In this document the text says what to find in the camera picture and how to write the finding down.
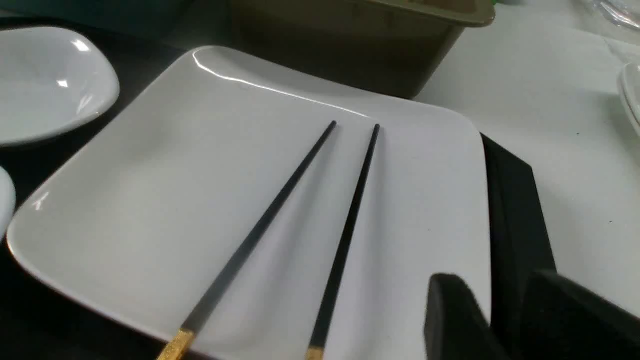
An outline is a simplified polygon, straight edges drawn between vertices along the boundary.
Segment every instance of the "white dish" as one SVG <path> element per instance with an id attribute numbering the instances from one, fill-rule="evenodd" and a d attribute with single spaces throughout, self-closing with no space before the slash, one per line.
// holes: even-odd
<path id="1" fill-rule="evenodd" d="M 9 174 L 0 167 L 0 243 L 4 239 L 4 231 L 11 221 L 15 207 L 15 188 Z"/>
<path id="2" fill-rule="evenodd" d="M 375 123 L 325 359 L 424 359 L 429 277 L 490 317 L 486 170 L 463 116 L 222 47 L 185 54 L 21 207 L 16 260 L 50 287 L 169 340 L 325 127 L 307 170 L 192 348 L 302 358 Z"/>
<path id="3" fill-rule="evenodd" d="M 618 78 L 619 85 L 622 86 L 627 104 L 633 111 L 634 119 L 640 119 L 640 69 L 638 64 L 628 63 L 620 72 Z"/>
<path id="4" fill-rule="evenodd" d="M 118 99 L 113 67 L 85 37 L 60 28 L 0 31 L 0 147 L 60 135 Z"/>
<path id="5" fill-rule="evenodd" d="M 622 107 L 625 109 L 625 113 L 627 114 L 627 119 L 631 123 L 631 126 L 634 128 L 634 131 L 636 132 L 636 134 L 640 136 L 640 122 L 636 118 L 636 115 L 634 114 L 634 111 L 632 109 L 633 106 L 629 103 L 629 99 L 625 92 L 625 85 L 623 80 L 624 73 L 625 73 L 625 70 L 623 69 L 622 72 L 620 72 L 620 76 L 618 77 L 618 93 L 620 95 L 620 102 L 622 103 Z"/>

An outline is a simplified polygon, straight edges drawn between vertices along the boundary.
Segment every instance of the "olive green container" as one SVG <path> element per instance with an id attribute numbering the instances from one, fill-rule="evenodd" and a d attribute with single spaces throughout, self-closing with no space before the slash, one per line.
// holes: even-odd
<path id="1" fill-rule="evenodd" d="M 230 0 L 236 46 L 345 85 L 410 99 L 492 0 Z"/>

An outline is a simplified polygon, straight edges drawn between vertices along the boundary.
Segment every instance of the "white tablecloth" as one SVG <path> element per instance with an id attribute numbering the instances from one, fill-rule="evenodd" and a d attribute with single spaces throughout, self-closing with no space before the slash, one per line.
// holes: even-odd
<path id="1" fill-rule="evenodd" d="M 558 271 L 640 316 L 640 138 L 618 98 L 623 63 L 575 1 L 525 3 L 466 30 L 416 101 L 466 115 L 530 164 Z"/>

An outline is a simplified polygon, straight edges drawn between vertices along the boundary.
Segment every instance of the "chopsticks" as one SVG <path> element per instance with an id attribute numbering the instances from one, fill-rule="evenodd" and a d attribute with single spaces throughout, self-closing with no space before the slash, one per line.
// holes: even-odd
<path id="1" fill-rule="evenodd" d="M 222 296 L 236 278 L 236 275 L 249 258 L 249 255 L 251 255 L 254 248 L 273 222 L 273 219 L 277 216 L 285 201 L 289 198 L 290 194 L 299 183 L 302 175 L 308 169 L 317 153 L 329 138 L 333 129 L 335 129 L 335 126 L 336 122 L 333 121 L 326 130 L 324 130 L 320 139 L 318 139 L 313 148 L 311 148 L 311 151 L 307 154 L 302 163 L 300 163 L 282 190 L 280 190 L 280 193 L 276 196 L 271 205 L 269 205 L 269 208 L 265 211 L 260 220 L 258 220 L 251 232 L 249 232 L 249 235 L 244 239 L 242 244 L 240 244 L 240 247 L 238 247 L 217 278 L 209 286 L 209 289 L 207 289 L 182 326 L 180 326 L 175 337 L 165 346 L 157 360 L 179 360 L 187 352 L 196 335 L 204 327 L 211 313 L 215 310 L 216 306 L 222 299 Z"/>
<path id="2" fill-rule="evenodd" d="M 306 360 L 322 360 L 324 356 L 324 347 L 326 345 L 326 339 L 329 335 L 329 328 L 331 326 L 331 320 L 333 318 L 333 310 L 335 309 L 335 302 L 338 298 L 338 291 L 340 290 L 340 282 L 342 281 L 342 274 L 344 273 L 344 267 L 349 255 L 349 248 L 351 246 L 351 239 L 353 237 L 353 231 L 355 230 L 356 221 L 358 220 L 358 212 L 360 211 L 360 203 L 362 202 L 362 195 L 367 184 L 367 177 L 369 176 L 369 169 L 371 168 L 371 160 L 373 159 L 373 152 L 376 148 L 376 142 L 378 141 L 378 133 L 380 131 L 380 125 L 376 124 L 373 128 L 373 134 L 371 135 L 371 141 L 369 142 L 369 148 L 364 158 L 364 164 L 360 171 L 360 177 L 358 178 L 358 184 L 356 185 L 356 191 L 353 194 L 353 200 L 351 201 L 351 207 L 347 215 L 344 229 L 342 230 L 342 236 L 340 237 L 340 244 L 333 260 L 333 266 L 331 268 L 331 274 L 327 281 L 326 288 L 324 289 L 324 296 L 318 311 L 316 318 L 316 326 L 311 335 L 309 341 L 309 347 L 305 356 Z"/>

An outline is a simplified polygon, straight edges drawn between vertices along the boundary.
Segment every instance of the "gold chopstick tip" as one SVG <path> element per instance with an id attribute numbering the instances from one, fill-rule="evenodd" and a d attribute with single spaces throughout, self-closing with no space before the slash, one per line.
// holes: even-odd
<path id="1" fill-rule="evenodd" d="M 178 333 L 164 347 L 157 360 L 180 360 L 187 353 L 196 334 L 191 330 L 179 329 Z"/>
<path id="2" fill-rule="evenodd" d="M 322 360 L 324 356 L 324 349 L 319 347 L 309 347 L 305 360 Z"/>

